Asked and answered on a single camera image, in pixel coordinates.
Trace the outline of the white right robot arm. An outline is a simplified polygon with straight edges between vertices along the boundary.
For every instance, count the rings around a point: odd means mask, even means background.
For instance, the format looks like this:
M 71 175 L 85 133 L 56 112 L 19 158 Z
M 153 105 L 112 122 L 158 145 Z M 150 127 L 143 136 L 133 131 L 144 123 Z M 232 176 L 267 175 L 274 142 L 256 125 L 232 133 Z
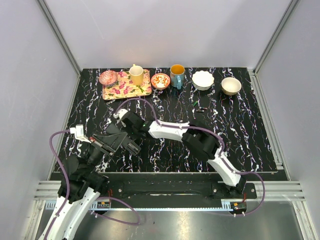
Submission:
M 239 198 L 245 193 L 246 179 L 231 164 L 223 151 L 219 137 L 209 133 L 198 121 L 171 123 L 159 120 L 145 121 L 136 113 L 120 109 L 117 114 L 124 127 L 132 134 L 153 139 L 179 141 L 195 158 L 207 162 L 220 175 L 228 194 Z

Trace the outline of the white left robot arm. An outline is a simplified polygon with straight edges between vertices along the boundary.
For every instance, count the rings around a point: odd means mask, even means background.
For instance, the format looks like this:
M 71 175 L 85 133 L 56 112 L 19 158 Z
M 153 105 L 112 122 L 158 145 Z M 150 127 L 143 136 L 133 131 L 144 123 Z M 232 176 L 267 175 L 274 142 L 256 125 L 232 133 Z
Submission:
M 84 157 L 71 155 L 58 160 L 62 174 L 57 199 L 50 220 L 40 236 L 41 240 L 72 240 L 90 206 L 97 198 L 108 194 L 109 178 L 96 172 L 103 156 L 113 156 L 123 147 L 136 156 L 141 148 L 114 124 L 107 127 L 107 134 L 85 136 L 84 127 L 78 124 L 67 130 L 76 140 L 88 144 Z

